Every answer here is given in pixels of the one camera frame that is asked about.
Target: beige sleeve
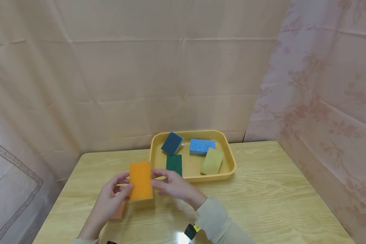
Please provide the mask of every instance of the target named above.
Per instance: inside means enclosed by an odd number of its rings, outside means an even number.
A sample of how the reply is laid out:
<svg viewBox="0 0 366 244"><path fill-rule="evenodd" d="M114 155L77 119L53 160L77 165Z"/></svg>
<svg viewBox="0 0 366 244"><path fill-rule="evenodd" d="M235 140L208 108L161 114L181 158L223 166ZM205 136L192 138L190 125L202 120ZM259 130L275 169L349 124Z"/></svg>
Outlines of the beige sleeve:
<svg viewBox="0 0 366 244"><path fill-rule="evenodd" d="M203 229L213 244L254 244L254 241L228 217L215 198L208 198L196 211L196 225Z"/></svg>
<svg viewBox="0 0 366 244"><path fill-rule="evenodd" d="M96 240L74 239L70 244L99 244L99 239Z"/></svg>

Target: tray rim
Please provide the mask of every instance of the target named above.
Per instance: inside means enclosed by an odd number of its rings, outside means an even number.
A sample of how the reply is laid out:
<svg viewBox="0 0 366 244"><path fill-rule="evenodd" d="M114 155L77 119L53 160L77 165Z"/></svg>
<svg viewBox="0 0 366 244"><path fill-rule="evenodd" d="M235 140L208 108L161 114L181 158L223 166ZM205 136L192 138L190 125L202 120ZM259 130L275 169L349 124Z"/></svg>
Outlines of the tray rim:
<svg viewBox="0 0 366 244"><path fill-rule="evenodd" d="M233 160L233 169L229 172L229 173L224 173L224 174L216 174L216 175L198 175L198 176L192 176L192 177L183 177L184 179L187 179L187 180L190 180L190 179L211 179L211 178L219 178L219 177L223 177L223 178L228 178L230 177L232 174L234 174L234 172L236 171L236 160L235 160L235 156L234 154L232 153L232 150L231 150L231 147L229 146L229 142L225 136L224 133L222 133L221 131L219 130L216 130L216 129L201 129L201 130L182 130L182 131L173 131L173 133L176 133L176 134L179 134L179 133L197 133L197 132L206 132L206 131L211 131L211 132L215 132L215 133L220 133L223 138L225 139L226 143L227 143L227 146L228 146L228 149L229 149L229 152L232 156L232 160ZM149 161L151 161L152 159L152 152L153 152L153 142L155 141L155 138L157 136L160 136L160 135L163 135L163 134L170 134L171 132L167 132L167 133L158 133L158 134L155 134L155 136L153 136L152 138L152 142L150 144L150 151L149 151Z"/></svg>

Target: sponge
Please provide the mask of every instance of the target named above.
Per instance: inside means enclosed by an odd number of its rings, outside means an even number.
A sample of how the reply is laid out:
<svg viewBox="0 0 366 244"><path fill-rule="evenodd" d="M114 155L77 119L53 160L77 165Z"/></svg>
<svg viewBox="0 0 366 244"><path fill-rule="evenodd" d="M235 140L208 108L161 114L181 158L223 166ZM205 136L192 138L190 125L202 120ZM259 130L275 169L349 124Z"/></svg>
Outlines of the sponge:
<svg viewBox="0 0 366 244"><path fill-rule="evenodd" d="M167 155L176 154L182 142L183 137L176 133L170 133L161 147L161 150L165 151Z"/></svg>
<svg viewBox="0 0 366 244"><path fill-rule="evenodd" d="M139 201L153 198L152 172L150 162L139 162L130 164L129 182L134 185L130 192L130 201Z"/></svg>
<svg viewBox="0 0 366 244"><path fill-rule="evenodd" d="M216 149L209 148L206 154L205 161L202 164L201 173L205 175L216 175L218 174L222 158L224 157L224 152L217 151Z"/></svg>
<svg viewBox="0 0 366 244"><path fill-rule="evenodd" d="M191 139L190 153L192 154L206 154L209 147L216 149L216 142L201 139Z"/></svg>
<svg viewBox="0 0 366 244"><path fill-rule="evenodd" d="M121 220L125 216L127 201L123 201L109 220Z"/></svg>
<svg viewBox="0 0 366 244"><path fill-rule="evenodd" d="M167 170L177 172L182 175L182 155L168 155L167 156Z"/></svg>

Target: wood grain surface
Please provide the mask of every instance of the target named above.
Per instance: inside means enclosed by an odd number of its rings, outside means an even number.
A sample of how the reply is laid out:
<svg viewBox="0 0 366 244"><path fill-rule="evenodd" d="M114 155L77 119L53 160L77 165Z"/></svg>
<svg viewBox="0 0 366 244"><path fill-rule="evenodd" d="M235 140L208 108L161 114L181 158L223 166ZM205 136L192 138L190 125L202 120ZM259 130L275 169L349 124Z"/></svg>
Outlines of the wood grain surface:
<svg viewBox="0 0 366 244"><path fill-rule="evenodd" d="M215 195L230 217L258 244L354 243L277 142L231 144L237 162L228 180L194 183ZM93 152L79 160L34 244L70 243L88 217L101 187L130 162L146 160L149 150ZM182 201L155 194L129 202L122 221L109 221L101 244L210 243L203 231L188 242L183 232L195 221Z"/></svg>

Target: yellow tray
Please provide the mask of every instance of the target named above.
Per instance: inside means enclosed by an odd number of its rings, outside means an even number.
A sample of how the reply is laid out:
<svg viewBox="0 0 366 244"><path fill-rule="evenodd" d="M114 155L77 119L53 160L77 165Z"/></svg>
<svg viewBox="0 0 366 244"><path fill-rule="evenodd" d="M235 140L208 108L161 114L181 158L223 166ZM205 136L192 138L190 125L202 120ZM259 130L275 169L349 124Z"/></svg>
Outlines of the yellow tray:
<svg viewBox="0 0 366 244"><path fill-rule="evenodd" d="M169 133L160 133L153 137L150 145L149 161L154 169L165 169L167 164L167 154L161 147L167 139ZM229 147L225 135L217 130L197 130L177 132L183 137L183 143L177 154L182 155L183 178L188 182L201 182L211 180L224 180L229 178L236 170L235 158ZM216 149L224 152L220 171L216 175L202 175L201 167L205 160L204 155L190 154L191 138L216 141Z"/></svg>

